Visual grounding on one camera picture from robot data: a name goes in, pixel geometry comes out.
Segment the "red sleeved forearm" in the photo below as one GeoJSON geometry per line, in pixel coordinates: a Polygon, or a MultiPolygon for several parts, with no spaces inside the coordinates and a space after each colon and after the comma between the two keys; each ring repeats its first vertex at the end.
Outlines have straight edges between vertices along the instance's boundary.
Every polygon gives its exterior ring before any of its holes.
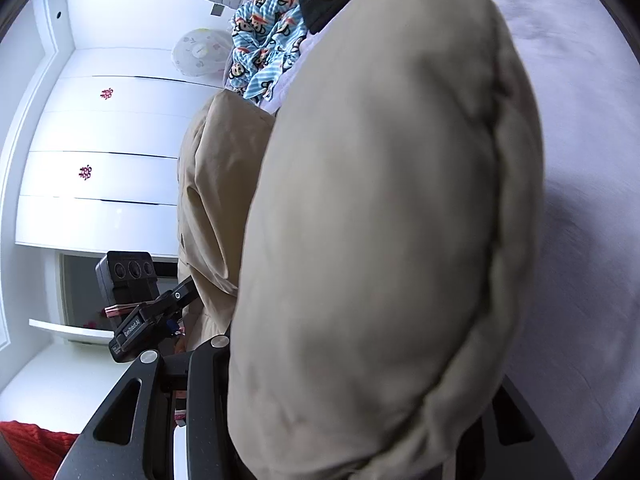
{"type": "Polygon", "coordinates": [[[22,422],[1,423],[1,478],[53,479],[77,434],[22,422]]]}

